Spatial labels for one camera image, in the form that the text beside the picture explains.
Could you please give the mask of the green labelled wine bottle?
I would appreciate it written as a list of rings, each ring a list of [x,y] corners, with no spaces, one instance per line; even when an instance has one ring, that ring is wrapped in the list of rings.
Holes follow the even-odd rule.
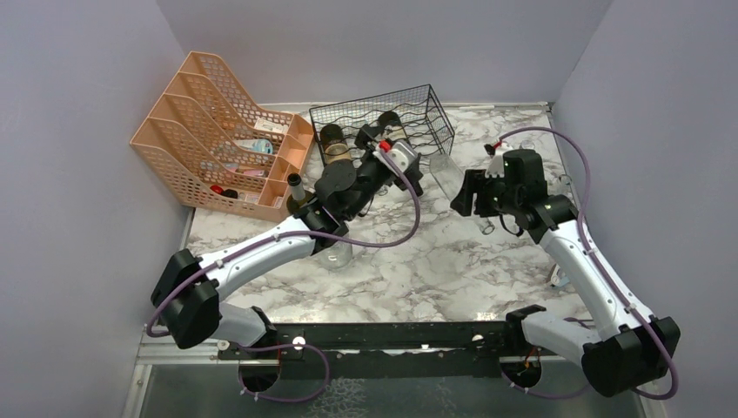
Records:
[[[328,124],[320,130],[319,146],[324,167],[335,162],[353,162],[351,147],[347,144],[345,134],[339,125]]]

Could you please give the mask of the dark green wine bottle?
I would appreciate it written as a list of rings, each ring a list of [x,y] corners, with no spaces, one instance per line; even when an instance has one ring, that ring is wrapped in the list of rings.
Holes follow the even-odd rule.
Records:
[[[385,128],[384,139],[382,141],[385,141],[390,145],[394,145],[397,142],[404,142],[406,145],[409,144],[405,127],[396,112],[385,111],[381,113],[377,122],[380,126]]]

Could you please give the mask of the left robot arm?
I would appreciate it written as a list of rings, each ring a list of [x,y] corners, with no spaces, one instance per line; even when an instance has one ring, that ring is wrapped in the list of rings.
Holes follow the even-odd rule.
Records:
[[[410,193],[414,212],[420,213],[413,182],[419,154],[399,122],[367,125],[369,145],[354,165],[339,159],[324,167],[308,192],[293,173],[288,216],[271,230],[227,249],[195,257],[188,249],[173,254],[152,295],[155,311],[145,332],[152,338],[171,336],[177,347],[195,347],[217,338],[238,343],[252,357],[263,357],[273,346],[273,326],[257,307],[241,308],[226,299],[244,284],[294,260],[311,257],[341,242],[369,248],[390,248],[408,241],[411,230],[390,242],[369,242],[348,235],[355,219],[384,185],[400,182]]]

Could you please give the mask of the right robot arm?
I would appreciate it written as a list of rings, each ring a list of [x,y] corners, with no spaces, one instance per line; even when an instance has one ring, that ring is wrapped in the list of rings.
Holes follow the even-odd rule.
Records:
[[[460,215],[514,218],[520,233],[555,261],[592,316],[594,328],[586,329],[540,306],[511,312],[502,331],[509,352],[548,349],[581,367],[589,385],[606,397],[669,373],[680,329],[632,294],[598,252],[573,202],[548,191],[536,151],[497,151],[486,169],[467,170],[443,155],[430,171]]]

